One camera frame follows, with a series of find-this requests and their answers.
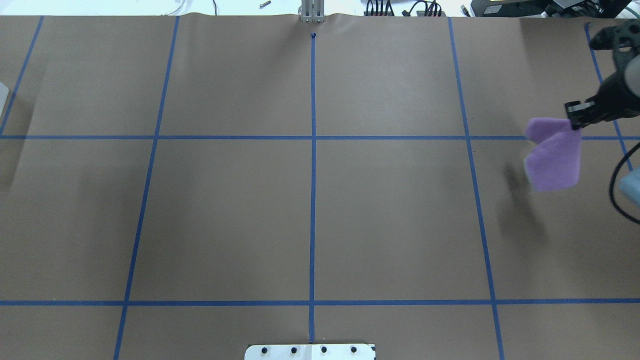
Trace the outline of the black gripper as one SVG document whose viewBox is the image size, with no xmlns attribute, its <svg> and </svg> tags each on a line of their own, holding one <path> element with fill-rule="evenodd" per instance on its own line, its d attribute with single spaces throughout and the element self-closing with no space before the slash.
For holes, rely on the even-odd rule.
<svg viewBox="0 0 640 360">
<path fill-rule="evenodd" d="M 640 100 L 629 88 L 624 73 L 617 71 L 602 82 L 587 102 L 570 101 L 564 109 L 571 129 L 578 131 L 601 122 L 638 117 Z"/>
</svg>

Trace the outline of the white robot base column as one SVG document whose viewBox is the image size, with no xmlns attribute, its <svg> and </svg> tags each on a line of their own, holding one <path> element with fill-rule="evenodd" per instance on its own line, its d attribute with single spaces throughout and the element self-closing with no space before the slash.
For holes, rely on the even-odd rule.
<svg viewBox="0 0 640 360">
<path fill-rule="evenodd" d="M 375 360 L 374 344 L 254 344 L 247 347 L 245 360 Z"/>
</svg>

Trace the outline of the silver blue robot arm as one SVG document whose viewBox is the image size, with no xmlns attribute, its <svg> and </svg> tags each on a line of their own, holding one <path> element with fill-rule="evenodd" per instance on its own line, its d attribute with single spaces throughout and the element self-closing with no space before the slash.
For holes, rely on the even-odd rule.
<svg viewBox="0 0 640 360">
<path fill-rule="evenodd" d="M 639 55 L 626 48 L 601 65 L 602 57 L 590 51 L 598 89 L 587 100 L 566 104 L 575 130 L 611 123 L 621 146 L 608 180 L 606 196 L 613 210 L 631 223 L 639 223 Z"/>
</svg>

